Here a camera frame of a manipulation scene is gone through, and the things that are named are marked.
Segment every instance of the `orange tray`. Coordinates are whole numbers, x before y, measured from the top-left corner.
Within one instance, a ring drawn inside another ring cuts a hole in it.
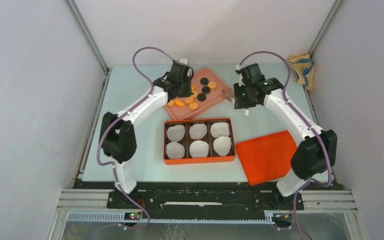
[[[229,130],[230,130],[230,139],[231,139],[231,149],[229,153],[226,156],[219,156],[217,152],[214,150],[213,143],[215,138],[211,135],[210,129],[211,126],[215,123],[228,123],[229,124]],[[189,146],[191,143],[195,140],[193,140],[189,136],[189,129],[194,124],[206,124],[207,125],[207,134],[200,140],[208,143],[208,156],[207,157],[197,157],[192,158],[189,154]],[[166,146],[171,141],[167,137],[167,129],[169,127],[173,127],[176,125],[184,125],[185,127],[185,133],[182,140],[178,141],[179,144],[183,145],[184,147],[184,157],[179,159],[170,159],[166,154]],[[235,141],[233,136],[233,129],[232,129],[232,122],[231,119],[228,117],[222,117],[222,118],[202,118],[202,119],[190,119],[190,120],[173,120],[173,121],[166,121],[164,123],[164,151],[163,151],[163,159],[165,164],[167,165],[176,165],[176,164],[203,164],[203,163],[221,163],[221,162],[231,162],[235,159],[236,152],[235,152]]]
[[[235,148],[250,185],[284,177],[291,169],[291,159],[297,150],[288,131],[243,141]]]
[[[171,119],[193,119],[225,99],[225,93],[229,93],[230,87],[209,67],[204,67],[195,72],[191,80],[191,84],[195,85],[195,90],[198,94],[202,93],[202,88],[205,87],[200,83],[202,78],[207,78],[210,82],[215,82],[217,87],[206,95],[205,101],[199,101],[195,98],[195,102],[199,104],[196,110],[190,109],[187,103],[185,103],[185,106],[177,106],[176,104],[173,106],[164,105],[164,109]],[[179,99],[184,102],[186,97],[180,97]]]

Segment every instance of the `table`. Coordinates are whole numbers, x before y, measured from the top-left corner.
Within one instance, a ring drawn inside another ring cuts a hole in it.
[[[267,79],[277,78],[281,83],[285,83],[287,71],[284,64],[265,63],[259,66]],[[192,65],[192,67],[195,71],[210,67],[230,86],[239,80],[239,75],[235,73],[235,64]],[[170,65],[143,65],[139,68],[154,80],[169,71]],[[149,83],[136,72],[133,66],[112,68],[83,173],[84,182],[114,181],[111,166],[99,166],[96,160],[102,116],[106,112],[116,113],[127,108],[148,91],[149,87]],[[303,87],[295,84],[291,79],[287,92],[304,114],[312,118]],[[278,118],[262,106],[250,109],[249,115],[245,116],[241,110],[234,110],[234,106],[224,100],[197,118],[216,117],[231,118],[235,143],[286,130]],[[163,127],[167,120],[170,118],[161,107],[141,125],[135,126],[137,150],[130,161],[134,162],[134,175],[138,182],[248,181],[237,156],[232,162],[166,165],[163,161]],[[101,160],[106,162],[108,157],[101,153]]]

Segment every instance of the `orange box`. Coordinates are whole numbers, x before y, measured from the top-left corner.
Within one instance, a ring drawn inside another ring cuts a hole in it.
[[[210,90],[210,92],[205,95],[205,101],[199,101],[195,98],[194,101],[199,104],[199,107],[196,110],[190,109],[187,103],[185,106],[177,106],[176,104],[172,106],[164,105],[164,109],[171,119],[193,119],[226,99],[226,93],[229,93],[231,88],[209,67],[204,67],[196,71],[192,80],[190,81],[192,85],[195,85],[195,90],[198,92],[198,94],[202,93],[202,88],[204,87],[200,83],[202,78],[207,78],[208,81],[215,82],[217,87]],[[186,97],[180,97],[179,99],[184,102]]]
[[[211,135],[211,132],[210,132],[211,126],[215,123],[220,123],[220,122],[229,124],[231,148],[229,153],[226,156],[219,156],[217,152],[214,150],[213,143],[215,138]],[[194,124],[206,124],[207,126],[207,134],[202,139],[200,139],[208,143],[209,150],[208,150],[207,157],[192,158],[189,154],[189,146],[193,141],[195,141],[189,136],[189,129]],[[171,141],[167,137],[167,129],[175,125],[184,125],[185,127],[184,137],[182,140],[178,141],[179,144],[183,145],[185,154],[183,158],[169,159],[166,154],[166,146]],[[166,121],[164,123],[164,141],[163,142],[164,142],[164,146],[163,146],[164,150],[163,150],[162,158],[164,159],[164,162],[167,165],[232,162],[236,156],[232,122],[231,122],[231,119],[228,117]]]

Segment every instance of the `black disc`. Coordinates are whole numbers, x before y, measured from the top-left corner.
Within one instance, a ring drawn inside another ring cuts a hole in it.
[[[209,86],[205,86],[202,88],[202,93],[203,94],[209,94],[211,91],[211,88]]]
[[[204,102],[207,99],[207,96],[204,93],[198,94],[196,97],[199,101]]]
[[[206,78],[206,77],[203,77],[203,78],[201,78],[201,81],[200,81],[200,82],[201,82],[201,84],[202,84],[202,85],[204,85],[204,86],[205,86],[205,85],[207,85],[207,84],[208,84],[208,82],[209,82],[209,81],[208,81],[208,78]]]

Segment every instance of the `blue and yellow cloth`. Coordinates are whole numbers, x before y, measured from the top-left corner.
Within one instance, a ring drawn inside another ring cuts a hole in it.
[[[301,84],[311,91],[313,88],[313,76],[315,63],[312,61],[308,53],[290,55],[287,63],[292,69],[292,76],[296,83]]]

